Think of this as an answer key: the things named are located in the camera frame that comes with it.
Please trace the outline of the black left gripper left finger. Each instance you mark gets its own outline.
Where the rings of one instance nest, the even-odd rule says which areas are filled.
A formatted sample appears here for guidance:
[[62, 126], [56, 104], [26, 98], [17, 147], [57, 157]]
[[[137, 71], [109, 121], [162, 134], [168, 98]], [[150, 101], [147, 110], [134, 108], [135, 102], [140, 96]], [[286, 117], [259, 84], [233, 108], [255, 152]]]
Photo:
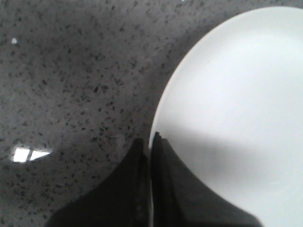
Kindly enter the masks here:
[[149, 189], [143, 140], [95, 189], [55, 212], [47, 227], [147, 227]]

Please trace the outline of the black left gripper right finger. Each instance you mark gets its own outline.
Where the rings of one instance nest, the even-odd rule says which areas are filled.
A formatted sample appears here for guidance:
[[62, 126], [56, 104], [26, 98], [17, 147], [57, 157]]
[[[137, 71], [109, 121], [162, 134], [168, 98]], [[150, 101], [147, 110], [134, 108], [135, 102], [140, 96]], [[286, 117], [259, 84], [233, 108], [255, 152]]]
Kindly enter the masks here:
[[202, 183], [157, 132], [151, 147], [155, 227], [259, 227], [251, 214]]

